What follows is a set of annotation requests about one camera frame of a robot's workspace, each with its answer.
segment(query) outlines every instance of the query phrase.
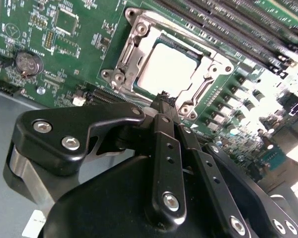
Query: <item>green circuit board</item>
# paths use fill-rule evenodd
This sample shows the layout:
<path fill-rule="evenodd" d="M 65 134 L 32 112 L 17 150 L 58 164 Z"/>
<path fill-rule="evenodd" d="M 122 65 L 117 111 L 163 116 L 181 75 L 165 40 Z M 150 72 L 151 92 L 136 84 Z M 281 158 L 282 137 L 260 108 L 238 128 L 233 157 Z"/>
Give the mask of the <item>green circuit board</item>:
<path fill-rule="evenodd" d="M 256 4 L 287 26 L 298 27 L 298 9 L 287 8 L 283 1 L 276 4 L 273 0 L 258 0 Z M 152 0 L 2 0 L 0 55 L 13 58 L 18 51 L 31 51 L 43 60 L 44 70 L 25 79 L 13 67 L 2 68 L 0 85 L 17 86 L 24 97 L 49 108 L 73 106 L 73 94 L 79 85 L 115 94 L 100 72 L 116 66 L 131 30 L 124 17 L 128 7 L 153 10 L 184 28 L 188 27 L 185 19 Z M 203 37 L 236 62 L 245 60 L 243 55 L 222 42 L 205 35 Z M 184 120 L 183 123 L 205 139 L 219 135 L 226 138 L 229 142 L 226 150 L 235 157 L 243 155 L 254 159 L 267 156 L 262 143 L 246 131 L 232 137 L 225 129 L 214 132 L 205 126 L 211 112 L 217 109 L 216 105 L 224 102 L 222 95 L 230 95 L 230 88 L 238 85 L 241 75 L 239 66 L 234 66 L 234 73 L 221 76 L 200 101 L 196 107 L 198 118 L 195 121 Z M 269 80 L 261 78 L 264 69 L 256 64 L 253 67 L 256 73 L 248 76 L 250 80 Z M 46 92 L 39 95 L 38 87 L 43 87 Z M 286 116 L 280 127 L 287 123 L 292 123 L 292 120 Z M 258 151 L 256 155 L 252 153 L 254 150 Z M 278 155 L 284 159 L 280 151 L 273 157 Z M 277 167 L 278 163 L 275 161 L 272 167 Z"/>

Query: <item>dimm slot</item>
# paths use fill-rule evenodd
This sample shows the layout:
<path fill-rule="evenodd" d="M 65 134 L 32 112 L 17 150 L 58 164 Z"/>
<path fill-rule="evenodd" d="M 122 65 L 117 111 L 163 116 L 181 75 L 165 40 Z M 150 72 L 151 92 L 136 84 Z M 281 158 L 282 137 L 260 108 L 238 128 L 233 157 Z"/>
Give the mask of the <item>dimm slot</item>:
<path fill-rule="evenodd" d="M 201 4 L 199 4 L 199 1 L 183 0 L 183 2 L 186 3 L 189 7 L 197 10 L 200 14 L 204 15 L 205 19 L 215 23 L 217 26 L 219 26 L 219 27 L 223 28 L 224 30 L 228 31 L 229 33 L 233 34 L 236 38 L 241 39 L 242 41 L 250 44 L 252 48 L 256 48 L 262 54 L 265 54 L 267 57 L 270 57 L 271 59 L 273 59 L 274 62 L 277 62 L 277 64 L 275 66 L 277 66 L 279 64 L 283 64 L 283 62 L 281 62 L 278 59 L 279 55 L 276 55 L 275 53 L 266 49 L 263 46 L 263 44 L 258 44 L 251 37 L 248 37 L 247 35 L 243 34 L 243 31 L 240 31 L 239 29 L 235 29 L 235 28 L 231 27 L 230 25 L 224 23 L 221 19 L 218 19 L 216 16 L 207 12 L 207 10 L 203 9 Z"/>
<path fill-rule="evenodd" d="M 207 26 L 205 21 L 203 21 L 201 18 L 199 18 L 197 15 L 191 13 L 190 11 L 182 8 L 181 6 L 177 5 L 174 1 L 171 0 L 154 0 L 161 6 L 165 7 L 167 10 L 170 10 L 171 12 L 177 14 L 181 18 L 188 21 L 190 24 L 195 26 L 196 28 L 200 29 L 201 31 L 204 31 L 206 34 L 212 36 L 213 38 L 219 40 L 220 42 L 226 44 L 233 50 L 239 52 L 240 54 L 246 56 L 247 58 L 251 59 L 253 62 L 258 64 L 259 66 L 269 69 L 270 62 L 263 58 L 262 56 L 256 54 L 255 52 L 252 52 L 250 54 L 249 48 L 247 50 L 244 46 L 241 44 L 236 44 L 235 40 L 231 40 L 227 37 L 227 34 L 225 32 L 217 31 L 215 32 L 214 26 Z"/>
<path fill-rule="evenodd" d="M 270 44 L 266 44 L 265 46 L 270 48 L 271 50 L 278 50 L 280 53 L 284 53 L 289 51 L 288 44 L 291 44 L 289 40 L 285 40 L 283 37 L 279 37 L 278 34 L 274 35 L 273 33 L 266 30 L 266 27 L 263 28 L 262 26 L 258 25 L 256 22 L 251 21 L 247 17 L 243 16 L 241 13 L 236 11 L 235 9 L 231 8 L 229 5 L 226 5 L 225 2 L 219 2 L 217 0 L 209 0 L 212 3 L 213 7 L 213 14 L 216 14 L 218 17 L 226 18 L 224 19 L 226 22 L 230 22 L 230 24 L 237 30 L 242 31 L 244 34 L 247 31 L 239 25 L 237 22 L 231 20 L 231 17 L 237 19 L 238 21 L 242 22 L 248 28 L 252 29 L 253 31 L 259 33 L 260 37 L 256 36 L 258 40 L 263 41 L 265 43 L 270 42 Z M 219 10 L 224 11 L 227 15 L 222 15 Z"/>
<path fill-rule="evenodd" d="M 296 34 L 296 32 L 293 32 L 291 29 L 288 28 L 288 26 L 284 25 L 283 23 L 281 23 L 280 21 L 275 19 L 273 16 L 271 16 L 269 13 L 267 13 L 264 9 L 257 6 L 253 0 L 238 1 L 238 4 L 236 4 L 235 2 L 232 2 L 231 0 L 225 0 L 222 2 L 229 4 L 232 8 L 235 8 L 235 9 L 238 9 L 239 6 L 242 6 L 243 8 L 247 9 L 248 12 L 253 12 L 262 18 L 262 20 L 260 22 L 256 18 L 251 18 L 252 21 L 257 21 L 257 23 L 261 23 L 266 26 L 270 26 L 273 30 L 276 30 L 276 27 L 277 27 L 278 29 L 282 30 L 287 35 L 288 39 L 293 39 L 298 42 L 298 34 Z"/>

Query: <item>white label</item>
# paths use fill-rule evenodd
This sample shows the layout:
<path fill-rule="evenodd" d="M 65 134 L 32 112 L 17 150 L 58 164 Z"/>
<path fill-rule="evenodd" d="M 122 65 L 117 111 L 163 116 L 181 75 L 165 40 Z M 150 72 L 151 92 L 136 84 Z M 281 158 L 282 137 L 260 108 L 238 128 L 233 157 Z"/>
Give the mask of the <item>white label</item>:
<path fill-rule="evenodd" d="M 45 224 L 45 221 L 46 219 L 43 215 L 43 212 L 34 210 L 30 217 L 30 220 L 28 221 L 22 232 L 22 236 L 28 238 L 38 238 L 40 231 Z"/>
<path fill-rule="evenodd" d="M 197 128 L 197 127 L 199 127 L 199 126 L 196 125 L 196 124 L 193 124 L 190 128 L 191 128 L 191 129 L 194 129 L 194 128 Z"/>

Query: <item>ram slot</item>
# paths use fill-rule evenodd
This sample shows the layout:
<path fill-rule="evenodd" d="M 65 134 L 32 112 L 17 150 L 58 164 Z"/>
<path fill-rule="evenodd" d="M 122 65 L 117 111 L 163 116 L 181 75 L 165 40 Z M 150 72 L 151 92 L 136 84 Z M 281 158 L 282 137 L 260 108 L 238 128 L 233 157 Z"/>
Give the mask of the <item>ram slot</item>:
<path fill-rule="evenodd" d="M 194 0 L 201 5 L 202 1 Z M 277 50 L 279 53 L 283 54 L 284 52 L 288 52 L 288 45 L 291 44 L 291 41 L 285 40 L 283 37 L 280 37 L 278 34 L 273 34 L 266 30 L 267 28 L 263 28 L 262 26 L 258 25 L 256 22 L 251 21 L 247 17 L 243 16 L 241 13 L 236 11 L 235 9 L 231 8 L 230 6 L 226 5 L 225 2 L 219 2 L 217 0 L 209 0 L 212 14 L 216 14 L 220 17 L 223 21 L 234 27 L 236 30 L 241 31 L 243 34 L 251 34 L 252 37 L 256 37 L 257 41 L 262 42 L 265 44 L 265 48 L 275 51 Z M 242 25 L 238 24 L 237 20 L 241 22 L 243 25 L 247 26 L 248 28 L 252 29 L 252 31 L 257 32 L 257 34 L 248 32 Z"/>
<path fill-rule="evenodd" d="M 217 39 L 218 41 L 226 44 L 233 50 L 237 51 L 238 53 L 244 55 L 245 57 L 251 59 L 253 62 L 258 64 L 259 66 L 270 69 L 272 63 L 264 58 L 259 53 L 252 51 L 249 52 L 250 49 L 242 44 L 236 42 L 236 40 L 228 37 L 226 32 L 220 31 L 216 29 L 216 27 L 209 25 L 206 21 L 202 18 L 198 17 L 197 15 L 193 14 L 187 9 L 182 8 L 177 3 L 172 0 L 154 0 L 159 5 L 165 7 L 167 10 L 175 13 L 176 15 L 180 16 L 181 18 L 188 21 L 190 24 L 195 26 L 197 29 L 205 32 L 206 34 L 212 36 L 213 38 Z"/>
<path fill-rule="evenodd" d="M 265 54 L 267 57 L 270 57 L 271 59 L 273 59 L 274 62 L 277 63 L 277 65 L 279 64 L 283 64 L 283 62 L 281 62 L 278 58 L 278 56 L 280 56 L 280 54 L 275 54 L 275 52 L 270 51 L 267 44 L 260 44 L 256 41 L 254 41 L 252 39 L 252 37 L 247 36 L 247 34 L 249 34 L 247 31 L 241 31 L 240 29 L 235 29 L 233 27 L 231 27 L 229 24 L 226 24 L 223 20 L 217 18 L 216 16 L 214 16 L 213 14 L 211 14 L 210 12 L 208 12 L 207 9 L 203 9 L 202 5 L 199 3 L 200 1 L 198 0 L 183 0 L 184 3 L 187 4 L 187 6 L 189 6 L 190 8 L 195 9 L 197 12 L 199 12 L 200 14 L 202 14 L 204 16 L 204 18 L 208 21 L 211 21 L 213 23 L 215 23 L 217 26 L 219 26 L 220 28 L 228 31 L 230 34 L 234 35 L 235 38 L 238 38 L 239 40 L 242 40 L 243 42 L 247 42 L 252 48 L 255 48 L 257 51 L 261 52 L 261 54 Z"/>
<path fill-rule="evenodd" d="M 239 10 L 240 13 L 245 14 L 244 16 L 248 16 L 249 19 L 251 19 L 254 22 L 257 22 L 258 24 L 261 24 L 263 27 L 264 26 L 269 26 L 274 30 L 276 33 L 281 30 L 283 33 L 287 36 L 287 38 L 291 41 L 295 40 L 298 42 L 298 33 L 292 31 L 291 29 L 288 28 L 288 26 L 284 25 L 277 19 L 275 19 L 272 15 L 267 13 L 264 9 L 261 7 L 257 6 L 253 0 L 243 0 L 243 1 L 238 1 L 236 4 L 235 2 L 231 0 L 225 0 L 222 1 L 225 2 L 226 4 L 230 5 L 232 8 L 235 8 Z M 256 17 L 253 17 L 252 14 L 247 14 L 245 12 L 245 9 L 247 9 L 248 13 L 252 12 L 254 15 L 258 15 L 261 17 L 261 20 L 259 20 Z"/>

